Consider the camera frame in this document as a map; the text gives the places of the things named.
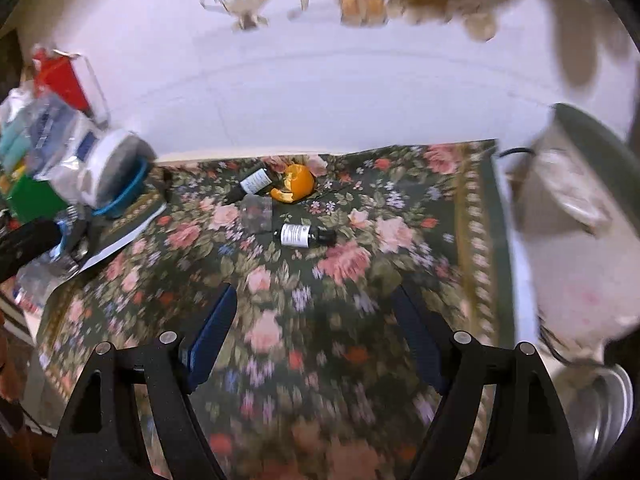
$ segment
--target black bottle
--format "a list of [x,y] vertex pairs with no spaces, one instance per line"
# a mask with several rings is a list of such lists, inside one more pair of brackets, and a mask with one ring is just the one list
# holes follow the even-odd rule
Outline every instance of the black bottle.
[[331,247],[335,245],[337,233],[333,229],[325,229],[324,227],[283,224],[280,229],[273,232],[273,237],[281,245],[287,247]]
[[277,180],[276,173],[263,162],[252,167],[246,176],[227,193],[226,204],[233,204],[242,200],[245,195],[257,194],[260,190],[270,186]]

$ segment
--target green object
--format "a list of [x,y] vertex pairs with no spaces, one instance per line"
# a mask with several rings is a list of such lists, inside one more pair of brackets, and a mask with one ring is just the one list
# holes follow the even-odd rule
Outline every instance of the green object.
[[6,197],[11,213],[25,224],[36,218],[53,218],[55,214],[66,208],[64,202],[48,182],[33,180],[23,175],[14,184]]

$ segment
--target floral tablecloth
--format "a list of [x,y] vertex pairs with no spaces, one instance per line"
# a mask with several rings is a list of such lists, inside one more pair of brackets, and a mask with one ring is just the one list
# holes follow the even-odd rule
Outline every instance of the floral tablecloth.
[[[191,396],[229,477],[405,477],[439,397],[418,379],[385,301],[398,269],[438,283],[423,294],[452,327],[484,343],[513,333],[508,264],[497,272],[505,236],[493,148],[265,158],[277,172],[295,160],[316,176],[314,195],[276,204],[274,222],[335,228],[329,249],[285,248],[271,234],[243,231],[238,208],[222,199],[255,160],[172,168],[166,214],[47,305],[38,336],[47,375],[68,396],[95,344],[148,341],[230,282],[238,314],[209,381]],[[483,403],[463,474],[481,450],[489,392]],[[167,475],[150,410],[140,405],[153,468]]]

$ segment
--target blue plastic container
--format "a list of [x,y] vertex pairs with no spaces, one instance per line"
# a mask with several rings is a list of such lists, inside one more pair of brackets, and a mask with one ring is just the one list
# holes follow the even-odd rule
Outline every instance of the blue plastic container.
[[120,218],[145,190],[145,177],[149,169],[146,158],[139,156],[127,178],[128,184],[109,205],[94,211],[94,216],[105,216],[109,219]]

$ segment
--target white label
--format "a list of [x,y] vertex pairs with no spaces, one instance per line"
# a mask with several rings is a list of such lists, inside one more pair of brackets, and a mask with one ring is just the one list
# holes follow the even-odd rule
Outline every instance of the white label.
[[263,187],[267,187],[271,184],[271,179],[264,168],[249,175],[246,179],[240,182],[240,187],[244,189],[247,195],[254,195],[260,191]]
[[309,247],[309,225],[284,224],[280,231],[280,243],[289,247]]

